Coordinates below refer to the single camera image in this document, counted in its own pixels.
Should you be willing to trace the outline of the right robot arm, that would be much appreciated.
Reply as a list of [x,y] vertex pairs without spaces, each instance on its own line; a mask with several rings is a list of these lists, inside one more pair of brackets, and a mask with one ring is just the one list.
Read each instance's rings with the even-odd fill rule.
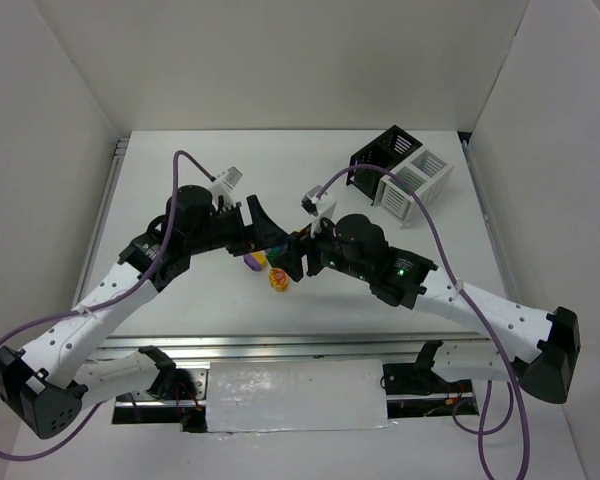
[[428,342],[419,359],[447,382],[514,379],[538,400],[563,404],[568,398],[581,351],[575,312],[527,307],[453,280],[432,260],[391,246],[383,229],[362,214],[325,220],[316,234],[290,234],[273,264],[295,282],[324,269],[337,271],[365,282],[391,307],[433,314],[492,340],[494,353],[467,363],[456,359],[455,347]]

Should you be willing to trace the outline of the purple and yellow lego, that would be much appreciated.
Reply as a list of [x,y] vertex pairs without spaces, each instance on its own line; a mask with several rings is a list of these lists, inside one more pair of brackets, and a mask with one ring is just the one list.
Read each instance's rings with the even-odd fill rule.
[[243,256],[245,265],[254,272],[261,272],[268,268],[266,255],[262,252],[252,252]]

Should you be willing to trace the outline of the teal frog flower lego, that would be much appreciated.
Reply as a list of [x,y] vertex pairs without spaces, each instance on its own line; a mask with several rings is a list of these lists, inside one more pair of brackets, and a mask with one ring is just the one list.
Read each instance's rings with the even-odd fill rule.
[[273,256],[280,256],[280,255],[285,254],[286,252],[287,252],[287,245],[286,244],[273,247],[269,251],[269,253],[272,254]]

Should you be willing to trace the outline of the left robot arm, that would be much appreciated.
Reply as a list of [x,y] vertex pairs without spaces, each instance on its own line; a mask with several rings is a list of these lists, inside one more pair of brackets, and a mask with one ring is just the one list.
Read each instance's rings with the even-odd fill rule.
[[251,221],[238,204],[214,205],[201,186],[184,186],[120,253],[105,278],[67,313],[26,345],[0,345],[0,399],[40,439],[65,430],[85,407],[128,391],[167,390],[176,366],[156,347],[141,347],[111,362],[89,357],[129,316],[185,273],[194,255],[224,249],[242,256],[282,244],[287,237],[258,198],[246,199]]

